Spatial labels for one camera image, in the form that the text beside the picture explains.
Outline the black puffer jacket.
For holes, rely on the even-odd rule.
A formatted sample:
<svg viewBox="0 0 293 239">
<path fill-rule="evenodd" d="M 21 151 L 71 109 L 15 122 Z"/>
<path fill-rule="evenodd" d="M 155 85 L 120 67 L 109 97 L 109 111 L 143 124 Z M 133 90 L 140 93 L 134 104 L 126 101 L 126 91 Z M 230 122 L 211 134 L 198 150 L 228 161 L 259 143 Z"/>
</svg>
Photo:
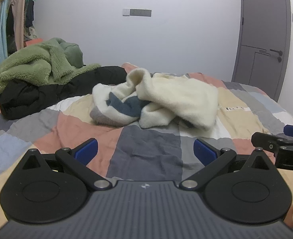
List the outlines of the black puffer jacket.
<svg viewBox="0 0 293 239">
<path fill-rule="evenodd" d="M 120 66 L 103 66 L 82 73 L 61 85 L 35 86 L 23 80 L 13 79 L 0 94 L 0 111 L 7 120 L 21 119 L 64 99 L 91 94 L 97 84 L 124 83 L 126 76 L 125 69 Z"/>
</svg>

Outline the patchwork bed quilt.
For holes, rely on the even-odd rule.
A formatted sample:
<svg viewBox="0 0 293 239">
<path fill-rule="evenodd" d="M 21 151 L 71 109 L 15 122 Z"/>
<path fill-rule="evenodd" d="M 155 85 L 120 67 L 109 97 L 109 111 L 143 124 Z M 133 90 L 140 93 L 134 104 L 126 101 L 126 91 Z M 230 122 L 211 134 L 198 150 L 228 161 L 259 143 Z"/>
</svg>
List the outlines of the patchwork bed quilt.
<svg viewBox="0 0 293 239">
<path fill-rule="evenodd" d="M 120 128 L 96 126 L 89 116 L 90 95 L 65 99 L 19 120 L 6 120 L 0 112 L 0 191 L 30 148 L 54 153 L 96 138 L 98 153 L 88 167 L 99 175 L 111 181 L 181 181 L 202 167 L 193 154 L 196 139 L 250 154 L 255 132 L 282 136 L 284 126 L 293 125 L 293 116 L 259 88 L 201 73 L 189 76 L 218 89 L 219 109 L 210 131 L 188 128 L 178 120 L 152 129 L 141 129 L 137 122 Z M 0 206 L 0 227 L 6 221 Z"/>
</svg>

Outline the wall switch panel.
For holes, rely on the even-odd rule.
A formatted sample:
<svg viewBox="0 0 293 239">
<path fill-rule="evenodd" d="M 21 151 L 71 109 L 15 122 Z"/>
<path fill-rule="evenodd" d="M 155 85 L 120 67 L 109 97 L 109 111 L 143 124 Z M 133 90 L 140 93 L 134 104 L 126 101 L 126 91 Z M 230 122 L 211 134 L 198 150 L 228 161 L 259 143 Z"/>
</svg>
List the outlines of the wall switch panel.
<svg viewBox="0 0 293 239">
<path fill-rule="evenodd" d="M 122 10 L 123 16 L 136 16 L 136 17 L 151 17 L 152 10 L 151 9 L 129 9 L 124 8 Z"/>
</svg>

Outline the grey door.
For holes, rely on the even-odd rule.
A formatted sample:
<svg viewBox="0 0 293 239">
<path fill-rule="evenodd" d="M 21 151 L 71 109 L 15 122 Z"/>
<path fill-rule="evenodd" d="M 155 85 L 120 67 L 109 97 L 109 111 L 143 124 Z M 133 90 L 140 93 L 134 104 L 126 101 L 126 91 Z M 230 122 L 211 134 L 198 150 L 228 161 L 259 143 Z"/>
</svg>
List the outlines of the grey door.
<svg viewBox="0 0 293 239">
<path fill-rule="evenodd" d="M 241 0 L 232 81 L 258 87 L 277 101 L 288 64 L 290 40 L 290 0 Z"/>
</svg>

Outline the cream striped fleece sweater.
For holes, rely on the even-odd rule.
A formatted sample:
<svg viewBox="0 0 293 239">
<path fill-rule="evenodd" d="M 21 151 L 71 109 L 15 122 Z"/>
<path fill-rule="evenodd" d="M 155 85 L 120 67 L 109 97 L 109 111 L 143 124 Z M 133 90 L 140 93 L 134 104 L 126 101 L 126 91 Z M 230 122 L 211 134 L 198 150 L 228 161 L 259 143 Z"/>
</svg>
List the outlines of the cream striped fleece sweater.
<svg viewBox="0 0 293 239">
<path fill-rule="evenodd" d="M 191 126 L 209 130 L 216 121 L 218 90 L 186 76 L 150 74 L 137 68 L 126 82 L 96 85 L 90 117 L 96 124 L 123 127 L 137 121 L 141 128 L 167 126 L 180 118 Z"/>
</svg>

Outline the green fleece jacket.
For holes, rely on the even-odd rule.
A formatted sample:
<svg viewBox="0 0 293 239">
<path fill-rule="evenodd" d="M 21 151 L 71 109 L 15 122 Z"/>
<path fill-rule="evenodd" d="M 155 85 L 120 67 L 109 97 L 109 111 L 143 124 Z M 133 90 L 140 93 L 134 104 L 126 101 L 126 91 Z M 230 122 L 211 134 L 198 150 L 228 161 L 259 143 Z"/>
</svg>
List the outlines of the green fleece jacket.
<svg viewBox="0 0 293 239">
<path fill-rule="evenodd" d="M 52 38 L 20 49 L 0 63 L 0 93 L 13 79 L 35 86 L 61 85 L 99 67 L 100 64 L 83 63 L 78 44 Z"/>
</svg>

